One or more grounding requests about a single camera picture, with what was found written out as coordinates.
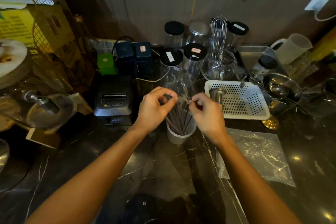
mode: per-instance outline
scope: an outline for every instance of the hand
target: hand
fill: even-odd
[[[222,105],[209,98],[205,93],[196,94],[189,101],[189,110],[194,117],[200,131],[202,131],[214,145],[227,137]]]
[[[167,101],[164,95],[172,98]],[[177,94],[166,88],[156,87],[145,95],[140,103],[139,115],[133,127],[143,130],[146,135],[152,132],[166,117],[177,101]]]

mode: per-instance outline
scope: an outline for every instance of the bundle of straws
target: bundle of straws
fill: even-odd
[[[177,135],[186,135],[186,129],[192,119],[189,113],[189,104],[185,97],[178,97],[178,100],[166,116],[170,129]]]

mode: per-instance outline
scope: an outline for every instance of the small jar with black lid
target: small jar with black lid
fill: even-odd
[[[251,75],[253,78],[261,81],[264,75],[268,73],[268,71],[275,69],[277,65],[278,63],[274,58],[268,55],[262,55],[253,66]]]
[[[160,52],[161,86],[172,89],[182,72],[183,53],[174,48],[163,49]]]
[[[207,49],[197,43],[187,44],[184,48],[182,82],[185,86],[192,86],[201,72]]]
[[[208,44],[209,29],[210,27],[204,22],[192,22],[189,26],[190,36],[187,44],[198,43],[206,46]]]
[[[249,27],[238,21],[229,22],[227,26],[225,49],[235,53],[249,32]]]
[[[165,32],[164,47],[181,49],[184,25],[178,21],[169,21],[165,24]]]

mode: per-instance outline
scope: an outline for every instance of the plastic bag on counter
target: plastic bag on counter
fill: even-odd
[[[267,181],[296,187],[276,134],[226,129],[236,145],[258,173]],[[218,176],[230,179],[224,161],[216,150]]]

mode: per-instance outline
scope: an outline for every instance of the white plastic basket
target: white plastic basket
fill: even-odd
[[[223,115],[228,119],[241,120],[266,120],[270,111],[258,86],[245,82],[240,88],[240,82],[209,80],[205,83],[204,90],[210,96],[209,90],[222,88],[227,91],[223,97]]]

